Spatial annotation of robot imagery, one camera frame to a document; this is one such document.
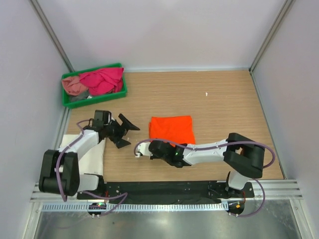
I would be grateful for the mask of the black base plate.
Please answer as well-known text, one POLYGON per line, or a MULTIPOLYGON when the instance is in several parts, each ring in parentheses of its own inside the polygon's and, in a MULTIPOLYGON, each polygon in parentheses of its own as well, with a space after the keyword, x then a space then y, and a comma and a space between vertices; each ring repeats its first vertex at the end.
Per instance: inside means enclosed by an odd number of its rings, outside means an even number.
POLYGON ((124 204, 134 205, 218 204, 222 199, 255 197, 250 182, 243 192, 226 190, 226 186, 223 181, 108 182, 92 193, 101 197, 127 193, 124 204))

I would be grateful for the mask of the left aluminium corner post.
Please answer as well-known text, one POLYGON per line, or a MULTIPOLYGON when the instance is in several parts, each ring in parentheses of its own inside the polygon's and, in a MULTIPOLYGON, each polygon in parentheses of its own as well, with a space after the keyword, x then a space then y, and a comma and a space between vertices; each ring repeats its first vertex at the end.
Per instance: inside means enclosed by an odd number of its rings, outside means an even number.
POLYGON ((55 46, 58 54, 60 55, 61 59, 63 60, 64 64, 66 65, 69 72, 74 72, 74 67, 72 66, 63 46, 61 45, 57 35, 55 34, 54 29, 52 28, 48 18, 46 17, 42 7, 40 6, 37 0, 29 0, 35 14, 39 18, 42 26, 44 27, 45 31, 47 32, 49 38, 51 39, 53 45, 55 46))

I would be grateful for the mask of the dusty pink t shirt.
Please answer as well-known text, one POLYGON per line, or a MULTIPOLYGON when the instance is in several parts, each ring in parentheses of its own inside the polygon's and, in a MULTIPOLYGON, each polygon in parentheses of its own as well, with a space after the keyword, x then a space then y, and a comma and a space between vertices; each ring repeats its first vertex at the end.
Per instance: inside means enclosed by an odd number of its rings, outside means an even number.
POLYGON ((79 76, 64 78, 61 83, 65 92, 71 96, 77 96, 88 90, 88 88, 80 82, 79 76))

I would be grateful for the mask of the grey t shirt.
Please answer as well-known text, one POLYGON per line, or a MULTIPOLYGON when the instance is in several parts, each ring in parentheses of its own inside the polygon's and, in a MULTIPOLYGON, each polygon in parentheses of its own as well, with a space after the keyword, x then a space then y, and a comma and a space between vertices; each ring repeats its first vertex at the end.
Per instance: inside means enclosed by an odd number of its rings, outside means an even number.
POLYGON ((93 98, 93 96, 89 93, 88 90, 86 90, 80 93, 79 95, 69 96, 69 102, 73 103, 73 102, 83 101, 83 100, 91 99, 91 98, 93 98))

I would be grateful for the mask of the magenta t shirt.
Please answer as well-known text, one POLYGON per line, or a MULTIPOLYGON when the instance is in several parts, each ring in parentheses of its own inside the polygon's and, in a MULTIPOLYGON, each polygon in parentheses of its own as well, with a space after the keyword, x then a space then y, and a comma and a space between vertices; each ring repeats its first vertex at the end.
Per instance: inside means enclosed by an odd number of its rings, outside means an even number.
POLYGON ((92 96, 117 93, 124 85, 123 72, 123 67, 101 68, 79 74, 79 80, 92 96))

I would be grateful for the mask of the aluminium corner post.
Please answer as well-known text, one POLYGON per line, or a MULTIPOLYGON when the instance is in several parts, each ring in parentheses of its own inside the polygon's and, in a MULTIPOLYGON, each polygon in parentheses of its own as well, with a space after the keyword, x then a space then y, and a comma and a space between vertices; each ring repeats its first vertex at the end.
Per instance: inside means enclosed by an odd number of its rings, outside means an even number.
POLYGON ((46 17, 42 7, 40 6, 37 0, 29 0, 35 14, 39 18, 42 26, 44 27, 45 31, 47 32, 49 38, 51 39, 53 45, 55 46, 58 54, 60 55, 61 59, 63 60, 64 64, 66 65, 69 72, 74 72, 74 67, 72 66, 63 46, 61 45, 57 35, 55 34, 54 29, 52 28, 48 18, 46 17))
POLYGON ((274 22, 272 23, 265 39, 263 40, 250 68, 249 73, 250 75, 253 74, 254 70, 256 69, 258 63, 260 62, 261 58, 263 57, 264 53, 266 52, 267 48, 271 44, 272 40, 274 39, 276 33, 278 32, 280 26, 282 25, 285 17, 288 15, 289 11, 293 7, 295 0, 285 0, 279 13, 275 17, 274 22))

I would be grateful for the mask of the folded white t shirt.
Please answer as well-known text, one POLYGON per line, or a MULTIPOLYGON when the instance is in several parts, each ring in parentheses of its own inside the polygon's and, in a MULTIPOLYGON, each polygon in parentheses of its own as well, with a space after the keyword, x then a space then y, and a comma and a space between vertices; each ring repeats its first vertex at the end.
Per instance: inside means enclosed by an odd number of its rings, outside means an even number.
POLYGON ((77 153, 80 174, 103 175, 105 142, 98 143, 98 133, 85 130, 83 137, 67 150, 77 153))

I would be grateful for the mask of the right aluminium corner post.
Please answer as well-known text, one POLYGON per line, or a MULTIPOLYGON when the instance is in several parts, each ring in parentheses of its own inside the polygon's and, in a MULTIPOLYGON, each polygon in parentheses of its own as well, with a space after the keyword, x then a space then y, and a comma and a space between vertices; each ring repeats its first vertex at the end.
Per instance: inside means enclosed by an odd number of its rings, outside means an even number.
POLYGON ((250 75, 253 74, 254 70, 256 69, 258 63, 260 62, 261 58, 263 57, 264 53, 266 52, 267 48, 271 44, 272 40, 274 39, 276 33, 278 32, 280 26, 282 25, 285 17, 288 15, 289 11, 293 7, 295 0, 285 0, 279 13, 275 17, 274 22, 272 23, 265 39, 263 40, 250 68, 249 73, 250 75))

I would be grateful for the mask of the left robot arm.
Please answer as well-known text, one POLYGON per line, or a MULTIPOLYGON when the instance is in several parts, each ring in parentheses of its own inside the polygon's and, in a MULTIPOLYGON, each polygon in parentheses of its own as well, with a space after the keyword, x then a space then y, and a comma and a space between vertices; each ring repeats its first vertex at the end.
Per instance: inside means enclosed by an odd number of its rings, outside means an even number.
POLYGON ((94 199, 106 193, 101 173, 80 173, 79 161, 93 147, 109 139, 117 148, 130 145, 124 136, 130 130, 139 130, 123 114, 118 115, 121 123, 110 111, 96 110, 94 117, 86 120, 87 125, 70 143, 59 149, 45 151, 42 160, 38 187, 40 192, 59 194, 63 201, 79 192, 88 191, 94 199))

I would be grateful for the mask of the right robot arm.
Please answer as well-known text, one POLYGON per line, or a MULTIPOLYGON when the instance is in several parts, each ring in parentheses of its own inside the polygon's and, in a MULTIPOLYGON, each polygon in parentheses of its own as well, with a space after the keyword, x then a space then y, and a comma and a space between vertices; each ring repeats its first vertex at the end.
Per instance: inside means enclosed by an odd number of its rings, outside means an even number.
POLYGON ((216 143, 198 145, 171 145, 169 142, 154 140, 149 144, 148 151, 152 157, 177 168, 225 162, 233 169, 228 173, 224 185, 228 197, 242 194, 250 179, 263 176, 265 149, 237 133, 230 133, 227 139, 216 143))

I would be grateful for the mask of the green plastic bin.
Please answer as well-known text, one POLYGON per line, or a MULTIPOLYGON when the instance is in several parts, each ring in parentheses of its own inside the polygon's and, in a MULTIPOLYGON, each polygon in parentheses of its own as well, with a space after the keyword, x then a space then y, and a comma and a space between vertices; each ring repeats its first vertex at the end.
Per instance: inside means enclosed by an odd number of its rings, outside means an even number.
MULTIPOLYGON (((113 67, 122 67, 122 64, 115 63, 115 64, 111 64, 111 65, 105 65, 105 66, 101 66, 101 67, 72 72, 72 73, 62 75, 62 79, 70 77, 70 76, 79 76, 79 74, 81 74, 81 73, 91 72, 91 71, 95 71, 95 70, 98 70, 101 68, 113 68, 113 67)), ((124 85, 123 85, 120 92, 104 94, 104 95, 100 95, 100 96, 93 96, 93 98, 91 98, 91 99, 86 99, 83 101, 78 101, 78 102, 73 102, 73 103, 69 102, 70 95, 68 95, 62 87, 62 104, 69 109, 74 109, 74 108, 88 106, 88 105, 92 105, 92 104, 97 104, 97 103, 101 103, 101 102, 105 102, 105 101, 109 101, 109 100, 123 98, 127 94, 127 87, 126 87, 126 82, 125 82, 124 76, 123 76, 123 83, 124 83, 124 85)))

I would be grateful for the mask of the orange t shirt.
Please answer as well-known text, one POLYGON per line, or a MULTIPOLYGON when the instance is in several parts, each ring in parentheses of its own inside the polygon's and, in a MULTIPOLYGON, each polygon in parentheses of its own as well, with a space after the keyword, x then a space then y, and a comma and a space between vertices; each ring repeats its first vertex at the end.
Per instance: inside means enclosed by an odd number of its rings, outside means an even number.
POLYGON ((195 144, 192 117, 152 117, 149 123, 149 138, 161 138, 183 144, 195 144))

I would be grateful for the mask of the aluminium front rail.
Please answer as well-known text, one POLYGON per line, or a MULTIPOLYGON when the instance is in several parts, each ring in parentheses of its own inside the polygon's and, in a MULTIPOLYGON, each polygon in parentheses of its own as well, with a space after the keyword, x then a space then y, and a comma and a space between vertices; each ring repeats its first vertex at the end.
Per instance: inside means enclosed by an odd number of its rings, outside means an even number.
MULTIPOLYGON (((260 180, 259 182, 265 191, 266 199, 276 200, 303 198, 300 187, 297 181, 294 179, 260 180)), ((60 195, 40 192, 38 183, 36 183, 30 198, 30 202, 63 203, 63 200, 60 195)))

